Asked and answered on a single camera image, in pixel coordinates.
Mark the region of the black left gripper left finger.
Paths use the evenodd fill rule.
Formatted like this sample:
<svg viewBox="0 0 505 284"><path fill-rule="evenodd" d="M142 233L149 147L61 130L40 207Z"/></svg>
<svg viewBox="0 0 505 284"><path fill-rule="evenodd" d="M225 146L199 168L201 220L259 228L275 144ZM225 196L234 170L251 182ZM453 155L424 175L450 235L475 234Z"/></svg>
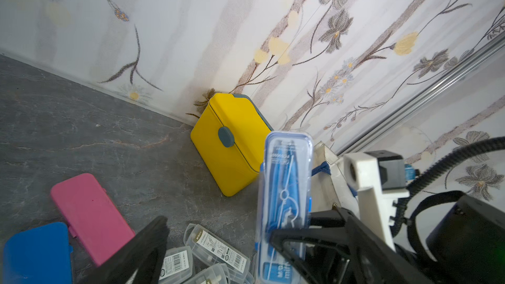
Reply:
<svg viewBox="0 0 505 284"><path fill-rule="evenodd" d="M168 218L158 216L81 283L158 283L167 250Z"/></svg>

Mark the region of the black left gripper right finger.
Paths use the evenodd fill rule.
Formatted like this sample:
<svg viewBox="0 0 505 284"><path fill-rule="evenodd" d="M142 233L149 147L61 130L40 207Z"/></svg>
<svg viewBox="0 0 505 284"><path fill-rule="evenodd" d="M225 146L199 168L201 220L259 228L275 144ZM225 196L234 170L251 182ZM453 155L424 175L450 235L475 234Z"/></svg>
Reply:
<svg viewBox="0 0 505 284"><path fill-rule="evenodd" d="M431 283L339 207L310 214L308 228L274 230L270 244L307 283Z"/></svg>

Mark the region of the blue opaque plastic case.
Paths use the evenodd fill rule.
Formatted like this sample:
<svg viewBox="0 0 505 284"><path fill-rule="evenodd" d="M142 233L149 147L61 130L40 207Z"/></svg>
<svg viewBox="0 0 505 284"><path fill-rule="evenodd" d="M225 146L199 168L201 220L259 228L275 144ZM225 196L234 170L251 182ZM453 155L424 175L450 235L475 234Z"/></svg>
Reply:
<svg viewBox="0 0 505 284"><path fill-rule="evenodd" d="M13 235L3 248L3 283L72 283L67 225L55 222Z"/></svg>

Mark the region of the clear case blue compass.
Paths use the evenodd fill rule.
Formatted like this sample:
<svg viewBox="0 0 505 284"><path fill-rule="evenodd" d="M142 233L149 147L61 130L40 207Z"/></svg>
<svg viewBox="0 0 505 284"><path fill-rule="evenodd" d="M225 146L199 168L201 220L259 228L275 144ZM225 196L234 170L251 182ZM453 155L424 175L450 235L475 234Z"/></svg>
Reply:
<svg viewBox="0 0 505 284"><path fill-rule="evenodd" d="M256 218L254 274L257 283L301 281L301 276L269 240L273 231L308 226L312 155L309 135L287 131L267 135L260 166Z"/></svg>

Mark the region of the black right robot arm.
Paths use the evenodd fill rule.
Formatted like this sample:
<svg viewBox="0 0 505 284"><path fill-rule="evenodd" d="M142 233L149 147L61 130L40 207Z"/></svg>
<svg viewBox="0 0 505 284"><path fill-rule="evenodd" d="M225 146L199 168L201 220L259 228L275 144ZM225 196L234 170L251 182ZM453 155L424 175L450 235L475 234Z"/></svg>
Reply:
<svg viewBox="0 0 505 284"><path fill-rule="evenodd" d="M456 149L419 175L407 189L408 197L396 203L391 226L396 236L403 226L412 251L400 255L413 267L409 283L503 283L504 212L463 191L448 191L425 198L405 213L410 200L444 173L464 161L504 150L504 138L490 138ZM435 206L452 204L425 241L420 239L417 218Z"/></svg>

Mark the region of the clear case white barcode label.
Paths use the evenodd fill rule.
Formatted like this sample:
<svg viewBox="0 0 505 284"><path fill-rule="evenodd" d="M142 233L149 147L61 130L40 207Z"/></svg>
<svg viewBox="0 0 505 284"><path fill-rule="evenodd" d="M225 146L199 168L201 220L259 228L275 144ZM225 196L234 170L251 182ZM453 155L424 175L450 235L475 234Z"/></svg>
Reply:
<svg viewBox="0 0 505 284"><path fill-rule="evenodd" d="M159 284L181 284L190 279L195 271L191 247L167 250L159 277Z"/></svg>

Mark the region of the pink plastic case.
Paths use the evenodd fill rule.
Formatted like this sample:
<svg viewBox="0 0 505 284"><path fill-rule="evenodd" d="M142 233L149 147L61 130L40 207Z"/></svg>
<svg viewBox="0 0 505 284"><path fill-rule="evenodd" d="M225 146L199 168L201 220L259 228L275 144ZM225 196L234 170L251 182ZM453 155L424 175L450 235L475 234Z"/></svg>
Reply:
<svg viewBox="0 0 505 284"><path fill-rule="evenodd" d="M50 196L94 264L100 266L135 237L94 175L85 173L55 184Z"/></svg>

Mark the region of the yellow lidded storage box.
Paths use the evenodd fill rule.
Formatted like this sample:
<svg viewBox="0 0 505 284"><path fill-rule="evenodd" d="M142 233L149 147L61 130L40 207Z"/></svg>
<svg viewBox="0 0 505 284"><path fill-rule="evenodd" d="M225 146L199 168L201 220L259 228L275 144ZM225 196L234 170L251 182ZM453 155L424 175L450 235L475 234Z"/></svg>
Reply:
<svg viewBox="0 0 505 284"><path fill-rule="evenodd" d="M191 131L191 140L222 194L232 197L258 176L271 131L249 97L217 93Z"/></svg>

